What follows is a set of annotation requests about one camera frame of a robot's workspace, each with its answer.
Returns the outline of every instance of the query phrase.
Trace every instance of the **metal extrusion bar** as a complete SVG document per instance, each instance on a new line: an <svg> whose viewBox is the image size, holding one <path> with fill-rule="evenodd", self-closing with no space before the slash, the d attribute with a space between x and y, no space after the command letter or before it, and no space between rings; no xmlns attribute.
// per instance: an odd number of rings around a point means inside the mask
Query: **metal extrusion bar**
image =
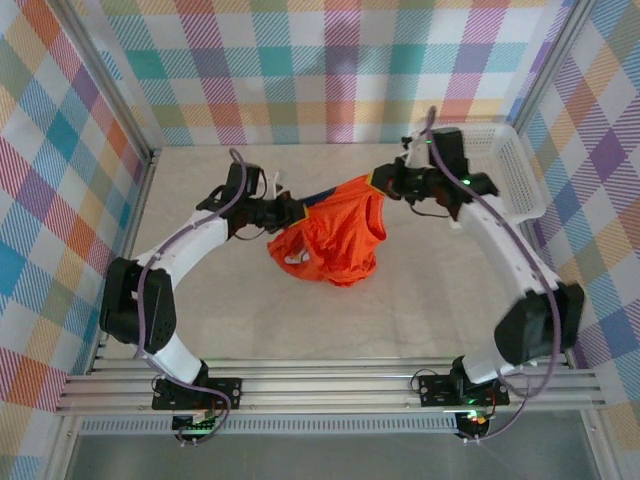
<svg viewBox="0 0 640 480"><path fill-rule="evenodd" d="M98 50L89 39L86 29L66 0L47 0L51 10L62 25L64 32L78 51L83 65L93 78L98 90L105 97L113 113L129 137L138 154L151 161L151 146L147 142L138 122L122 98L113 77L103 63Z"/></svg>
<svg viewBox="0 0 640 480"><path fill-rule="evenodd" d="M574 1L574 6L567 15L562 30L558 33L538 77L515 118L513 128L518 132L518 135L522 135L529 126L529 122L531 122L533 115L538 110L540 103L542 103L542 99L564 64L571 47L582 31L582 27L589 19L591 10L597 1L598 0Z"/></svg>
<svg viewBox="0 0 640 480"><path fill-rule="evenodd" d="M354 414L466 411L463 407L420 407L409 380L419 368L445 373L451 359L358 359L358 360L224 360L210 361L210 375L243 378L240 413L260 414ZM102 362L89 376L69 377L58 405L62 415L155 414L151 410L152 371L141 362ZM546 366L523 372L541 381ZM517 387L525 379L514 377ZM514 410L521 400L512 396ZM595 375L590 370L558 366L549 389L529 402L530 410L581 410L604 403Z"/></svg>

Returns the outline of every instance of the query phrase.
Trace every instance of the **cable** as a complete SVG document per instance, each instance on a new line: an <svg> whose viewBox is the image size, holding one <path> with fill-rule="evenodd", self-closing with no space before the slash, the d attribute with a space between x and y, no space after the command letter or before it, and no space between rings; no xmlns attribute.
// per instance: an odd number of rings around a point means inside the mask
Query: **cable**
<svg viewBox="0 0 640 480"><path fill-rule="evenodd" d="M429 150L431 151L433 158L436 161L436 164L438 165L438 168L440 169L440 171L442 171L442 173L444 173L444 175L449 179L449 181L451 181L454 185L460 188L463 192L470 195L471 198L473 198L480 205L482 205L489 212L489 214L491 214L491 216L494 217L500 223L500 225L502 225L502 227L509 234L513 242L516 244L516 246L518 247L522 255L527 260L527 263L529 264L529 267L531 268L532 272L537 276L537 279L540 281L540 284L544 288L545 293L549 298L549 304L551 306L551 316L553 320L553 342L552 342L552 350L551 350L551 362L549 363L549 368L547 369L547 373L542 383L538 387L536 387L533 391L531 391L531 388L529 386L529 378L527 377L527 390L526 392L522 392L521 390L511 385L507 381L507 379L504 377L504 375L502 375L501 372L497 372L498 378L500 379L500 381L504 383L516 395L523 397L523 401L520 408L518 408L518 410L513 415L513 417L511 417L511 419L502 428L498 429L497 431L495 431L490 435L483 437L486 440L486 439L495 437L496 435L504 432L507 428L513 425L513 423L518 419L518 417L522 413L522 410L524 409L524 406L526 405L527 401L537 395L540 395L548 387L549 382L553 377L556 363L558 362L558 356L560 355L560 343L561 343L560 311L558 309L558 303L556 301L555 295L553 294L553 289L551 288L551 285L549 285L549 282L540 271L540 267L538 266L537 262L535 261L533 256L529 253L529 250L526 248L522 240L520 240L520 237L516 234L514 229L511 227L511 225L509 225L509 223L502 217L502 215L500 215L486 200L484 200L475 191L473 191L471 188L469 188L464 183L462 183L458 178L456 178L456 176L453 173L451 173L451 171L445 165L444 161L442 160L442 157L440 156L440 152L436 147L435 137L433 135L433 131L431 130L431 127L435 122L435 118L436 118L436 107L432 106L429 109L429 113L427 114L426 127L422 132L420 132L420 135L426 135L428 140L427 144L429 146Z"/></svg>
<svg viewBox="0 0 640 480"><path fill-rule="evenodd" d="M251 240L255 240L256 238L258 238L260 235L262 235L264 232L266 232L267 229L263 228L262 230L260 230L260 233L258 233L257 235L254 235L253 237L241 237L240 235L238 235L237 233L234 233L233 236L236 237L238 240L242 240L244 242L249 242Z"/></svg>
<svg viewBox="0 0 640 480"><path fill-rule="evenodd" d="M198 220L197 222L194 222L192 224L186 225L185 227L183 227L182 229L178 230L176 233L174 233L171 237L169 237L169 239L167 239L166 242L164 242L159 248L158 250L151 256L151 258L149 258L149 261L146 263L146 265L143 267L142 272L140 273L140 279L138 280L138 288L137 288L137 295L138 295L138 348L136 349L136 353L134 355L134 358L143 358L147 364L156 372L160 373L162 376L164 376L164 378L166 378L167 380L169 380L172 383L175 383L176 385L179 385L183 388L187 388L190 390L195 390L197 392L204 392L204 393L209 393L212 395L215 395L217 397L220 397L224 400L225 404L226 404L226 409L225 409L225 414L224 417L222 418L222 420L215 426L215 428L209 432L207 435L205 435L204 437L200 438L199 440L193 440L193 445L199 445L201 443L204 443L208 440L210 440L217 432L218 430L220 430L220 428L222 428L222 426L225 424L225 422L227 421L227 418L229 418L229 412L231 411L231 399L229 399L229 397L219 391L219 390L214 390L212 388L205 388L205 387L200 387L197 385L191 385L189 383L183 382L182 380L179 380L177 378L174 378L170 375L167 375L166 372L164 372L160 367L158 367L155 363L153 363L148 357L147 355L145 355L144 353L144 345L146 342L146 338L147 338L147 326L146 326L146 318L145 318L145 312L144 312L144 286L145 286L145 282L147 279L147 274L149 273L149 270L151 270L151 267L153 266L153 264L162 257L162 254L165 253L167 251L167 249L173 245L175 242L177 242L180 238L182 238L184 235L186 235L188 232L195 230L199 227L201 227L202 225L205 225L206 223L212 222L213 220L217 219L220 217L220 215L222 215L224 212L228 211L231 207L233 207L242 197L242 194L245 190L246 184L247 184L247 164L245 163L244 159L242 158L242 155L240 155L240 152L238 152L235 148L231 148L229 149L229 155L231 155L231 158L233 159L234 162L237 162L240 164L241 168L242 168L242 179L240 181L240 188L238 189L238 191L236 192L236 194L234 195L234 197L231 199L231 201L229 203L227 203L226 205L223 205L219 210L213 212L211 215L202 218L200 220ZM182 445L185 445L185 440L182 438L182 435L180 432L178 432L179 434L179 438L180 440L183 442Z"/></svg>
<svg viewBox="0 0 640 480"><path fill-rule="evenodd" d="M416 390L415 388L413 388L413 381L416 379L416 377L418 376L418 374L420 372L431 372L434 375L438 375L437 372L431 370L430 368L421 368L420 370L418 370L416 373L413 374L413 377L411 377L411 380L409 380L409 388L411 389L411 391L413 393L417 393L418 395L420 395L420 392L418 390Z"/></svg>
<svg viewBox="0 0 640 480"><path fill-rule="evenodd" d="M419 215L421 217L433 217L433 218L449 218L449 215L436 215L434 213L422 213L417 211L413 205L409 205L409 208L411 209L411 211L413 213L415 213L416 215Z"/></svg>
<svg viewBox="0 0 640 480"><path fill-rule="evenodd" d="M262 196L260 196L260 200L262 200L267 194L267 189L269 188L267 185L267 176L264 173L264 170L260 169L260 173L262 174L262 181L264 182L264 192L262 192Z"/></svg>

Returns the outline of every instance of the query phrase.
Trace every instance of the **plaid wallpaper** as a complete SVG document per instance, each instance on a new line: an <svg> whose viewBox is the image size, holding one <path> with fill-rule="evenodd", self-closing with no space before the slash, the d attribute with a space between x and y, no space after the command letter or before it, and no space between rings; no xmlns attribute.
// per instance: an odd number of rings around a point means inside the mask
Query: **plaid wallpaper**
<svg viewBox="0 0 640 480"><path fill-rule="evenodd" d="M547 213L546 260L590 298L576 353L595 368L640 478L640 1L600 0L525 146Z"/></svg>
<svg viewBox="0 0 640 480"><path fill-rule="evenodd" d="M513 117L573 0L72 2L150 143L197 145Z"/></svg>
<svg viewBox="0 0 640 480"><path fill-rule="evenodd" d="M0 2L0 478L34 478L142 162L45 0Z"/></svg>

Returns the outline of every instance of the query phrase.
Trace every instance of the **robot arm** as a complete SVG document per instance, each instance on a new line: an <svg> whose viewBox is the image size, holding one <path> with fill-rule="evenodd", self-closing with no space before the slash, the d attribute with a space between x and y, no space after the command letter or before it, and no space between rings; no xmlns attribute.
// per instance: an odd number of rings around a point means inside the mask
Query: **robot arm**
<svg viewBox="0 0 640 480"><path fill-rule="evenodd" d="M265 194L256 198L260 176L265 183ZM240 201L207 221L207 217L227 205L240 188L241 167L232 164L227 183L200 202L189 220L169 237L170 243L165 240L133 260L115 259L107 271L100 315L102 330L121 343L138 345L138 282L145 265L156 256L144 284L144 358L183 383L206 382L207 365L185 347L176 333L173 292L202 258L226 243L243 226L253 224L277 231L305 217L301 202L291 199L289 192L278 194L281 189L276 184L278 176L268 180L260 167L247 165L247 181Z"/></svg>

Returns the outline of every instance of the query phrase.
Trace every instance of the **metal rod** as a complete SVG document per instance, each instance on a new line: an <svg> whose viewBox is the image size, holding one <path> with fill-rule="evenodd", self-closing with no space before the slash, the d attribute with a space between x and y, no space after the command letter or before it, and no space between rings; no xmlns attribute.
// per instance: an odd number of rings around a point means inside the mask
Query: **metal rod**
<svg viewBox="0 0 640 480"><path fill-rule="evenodd" d="M113 114L127 134L129 141L140 157L151 160L151 146L147 142L138 122L136 122L129 106L122 98L120 90L116 86L113 77L102 61L100 53L89 38L82 21L75 10L69 6L66 0L47 0L51 10L57 17L60 25L71 43L78 51L82 63L96 83L98 90L107 101Z"/></svg>
<svg viewBox="0 0 640 480"><path fill-rule="evenodd" d="M513 128L518 132L518 135L522 135L529 126L531 119L542 103L549 87L555 80L558 71L562 68L564 61L571 51L571 47L582 30L582 27L589 19L591 10L596 3L597 0L574 1L574 5L567 15L564 25L551 47L551 51L547 55L547 59L540 69L538 77L534 81L529 94L514 120Z"/></svg>

